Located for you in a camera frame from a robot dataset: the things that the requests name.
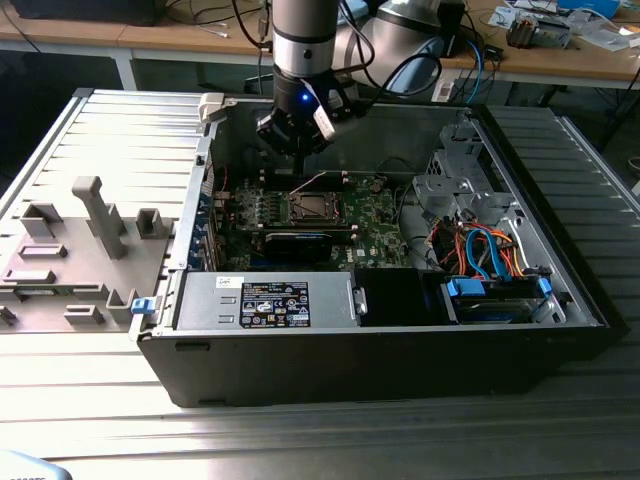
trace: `power cable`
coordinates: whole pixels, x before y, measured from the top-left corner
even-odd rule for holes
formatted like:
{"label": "power cable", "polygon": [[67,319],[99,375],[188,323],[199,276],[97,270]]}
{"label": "power cable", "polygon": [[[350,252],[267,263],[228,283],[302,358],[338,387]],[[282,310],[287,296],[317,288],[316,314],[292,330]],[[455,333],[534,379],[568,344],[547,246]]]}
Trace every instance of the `power cable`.
{"label": "power cable", "polygon": [[7,20],[9,21],[9,23],[11,25],[13,25],[13,28],[15,28],[20,33],[20,35],[22,35],[22,38],[24,38],[25,41],[29,45],[31,45],[36,52],[42,53],[42,51],[40,51],[40,49],[38,47],[36,47],[36,44],[33,43],[29,37],[27,37],[27,35],[20,29],[20,27],[18,27],[18,25],[15,24],[15,22],[13,20],[11,20],[11,17],[7,13],[7,7],[5,5],[5,2],[2,2],[2,12],[4,13],[4,16],[7,17]]}
{"label": "power cable", "polygon": [[414,95],[418,95],[420,93],[426,92],[427,90],[429,90],[431,87],[433,87],[436,82],[438,81],[438,79],[440,78],[440,75],[442,75],[442,63],[440,63],[440,59],[438,57],[436,57],[435,55],[433,55],[432,53],[416,53],[415,55],[411,55],[410,57],[407,57],[404,61],[402,61],[400,63],[400,65],[398,65],[389,75],[389,77],[387,77],[387,79],[384,81],[384,83],[380,86],[380,88],[376,91],[375,95],[373,96],[373,98],[371,99],[369,105],[366,108],[366,111],[369,111],[371,109],[371,107],[373,107],[373,105],[375,105],[378,100],[380,99],[380,97],[382,96],[382,94],[389,92],[388,87],[391,84],[391,82],[393,81],[393,79],[396,77],[396,75],[398,75],[398,73],[400,73],[402,71],[403,68],[405,68],[407,65],[409,65],[411,62],[413,62],[414,60],[417,60],[419,58],[427,58],[429,60],[432,60],[435,64],[436,64],[436,69],[437,69],[437,73],[434,77],[434,79],[429,82],[427,85],[420,87],[420,88],[416,88],[415,90],[412,90],[410,92],[404,92],[404,93],[397,93],[397,92],[391,92],[394,96],[397,97],[412,97]]}

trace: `wooden table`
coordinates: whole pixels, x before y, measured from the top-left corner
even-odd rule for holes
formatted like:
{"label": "wooden table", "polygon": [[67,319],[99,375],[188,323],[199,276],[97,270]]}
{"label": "wooden table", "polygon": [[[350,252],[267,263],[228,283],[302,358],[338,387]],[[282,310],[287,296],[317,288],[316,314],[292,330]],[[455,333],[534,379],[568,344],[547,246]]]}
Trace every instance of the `wooden table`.
{"label": "wooden table", "polygon": [[[195,10],[225,5],[226,0],[193,0]],[[603,88],[627,88],[640,67],[636,50],[625,49],[611,53],[588,42],[574,38],[566,50],[551,48],[515,49],[507,46],[505,30],[487,25],[491,11],[501,4],[498,0],[470,0],[470,14],[478,31],[488,43],[504,49],[496,79],[513,82],[575,85]],[[241,9],[255,8],[255,1],[241,1]],[[132,61],[135,59],[189,61],[205,63],[254,64],[256,49],[249,44],[235,19],[227,20],[228,28],[210,26],[224,31],[228,38],[192,25],[176,23],[168,18],[155,27],[136,27],[100,22],[60,20],[26,20],[20,18],[11,5],[6,11],[13,22],[44,53],[106,56],[118,67],[123,87],[137,89]],[[173,15],[188,21],[186,5],[172,10]],[[231,9],[209,12],[202,19],[232,16]],[[245,22],[249,31],[256,31],[257,14],[248,14]],[[640,15],[622,9],[616,22],[640,22]],[[33,51],[24,37],[0,13],[0,49]],[[265,65],[272,64],[266,57]],[[474,68],[474,59],[461,53],[443,59],[444,74],[439,86],[466,76]]]}

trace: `aluminum workbench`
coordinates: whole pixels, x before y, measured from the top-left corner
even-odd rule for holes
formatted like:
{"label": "aluminum workbench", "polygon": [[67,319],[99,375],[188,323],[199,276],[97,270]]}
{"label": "aluminum workbench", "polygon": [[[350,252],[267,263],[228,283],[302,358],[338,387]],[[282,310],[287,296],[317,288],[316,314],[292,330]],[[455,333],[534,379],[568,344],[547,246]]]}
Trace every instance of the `aluminum workbench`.
{"label": "aluminum workbench", "polygon": [[[173,93],[74,97],[0,202],[0,266],[29,201],[85,215],[66,193],[80,174],[100,175],[123,216],[157,208],[179,222],[198,102]],[[176,407],[124,331],[0,334],[0,448],[80,480],[636,478],[640,337],[631,317],[622,342],[524,396],[242,409]]]}

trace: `white object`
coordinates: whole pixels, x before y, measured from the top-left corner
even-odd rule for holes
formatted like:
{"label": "white object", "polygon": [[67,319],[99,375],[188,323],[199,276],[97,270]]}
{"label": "white object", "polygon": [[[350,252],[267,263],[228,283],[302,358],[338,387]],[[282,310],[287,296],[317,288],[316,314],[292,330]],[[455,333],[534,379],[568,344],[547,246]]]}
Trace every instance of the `white object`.
{"label": "white object", "polygon": [[593,45],[605,48],[610,52],[617,52],[629,48],[629,39],[619,33],[610,32],[609,30],[598,30],[597,32],[582,35],[580,38]]}
{"label": "white object", "polygon": [[216,288],[242,288],[244,277],[217,277]]}
{"label": "white object", "polygon": [[549,13],[558,13],[558,5],[547,0],[518,0],[513,6],[524,8],[525,10],[543,10]]}

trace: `table leg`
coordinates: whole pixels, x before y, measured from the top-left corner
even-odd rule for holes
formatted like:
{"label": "table leg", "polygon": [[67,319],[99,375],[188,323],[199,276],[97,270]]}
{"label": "table leg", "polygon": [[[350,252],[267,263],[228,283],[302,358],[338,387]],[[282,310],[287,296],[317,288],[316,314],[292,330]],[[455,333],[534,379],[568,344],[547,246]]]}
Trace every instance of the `table leg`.
{"label": "table leg", "polygon": [[111,54],[111,58],[113,58],[116,62],[116,67],[118,67],[118,74],[120,75],[122,88],[124,90],[138,90],[136,76],[133,71],[133,57],[131,56],[131,51],[127,49],[114,50]]}
{"label": "table leg", "polygon": [[537,106],[545,108],[548,107],[555,94],[557,92],[566,91],[566,89],[566,87],[563,89],[562,85],[551,85],[550,87],[547,87],[545,92],[542,94],[542,97],[540,97],[540,100],[538,100]]}
{"label": "table leg", "polygon": [[453,85],[455,84],[456,80],[460,78],[461,74],[462,70],[458,68],[447,68],[442,70],[442,75],[440,75],[440,78],[436,82],[436,86],[433,89],[431,101],[447,103],[449,101],[449,98],[451,98]]}

